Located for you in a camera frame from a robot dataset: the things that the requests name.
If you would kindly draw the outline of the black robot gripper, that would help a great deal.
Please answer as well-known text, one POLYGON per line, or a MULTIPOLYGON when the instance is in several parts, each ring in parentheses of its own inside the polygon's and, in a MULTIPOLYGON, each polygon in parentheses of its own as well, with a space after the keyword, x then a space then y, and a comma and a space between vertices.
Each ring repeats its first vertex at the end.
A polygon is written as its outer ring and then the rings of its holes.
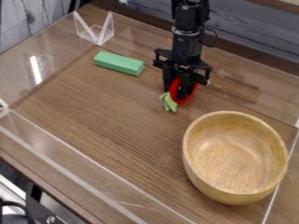
POLYGON ((154 49, 153 66, 162 70, 162 89, 168 91, 176 77, 180 78, 177 87, 177 99, 184 100, 193 90, 193 84, 208 86, 210 84, 212 67, 200 58, 189 62, 180 62, 173 56, 172 51, 154 49))

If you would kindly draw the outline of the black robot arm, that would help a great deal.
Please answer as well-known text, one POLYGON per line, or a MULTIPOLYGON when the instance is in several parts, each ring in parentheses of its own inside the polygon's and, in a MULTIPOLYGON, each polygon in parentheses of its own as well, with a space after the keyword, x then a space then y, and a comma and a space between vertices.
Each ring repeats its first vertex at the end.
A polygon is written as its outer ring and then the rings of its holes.
POLYGON ((198 85, 210 84, 212 66, 201 59, 205 23, 210 19, 209 0, 172 0, 172 49, 153 50, 153 66, 162 70, 162 89, 182 104, 198 85))

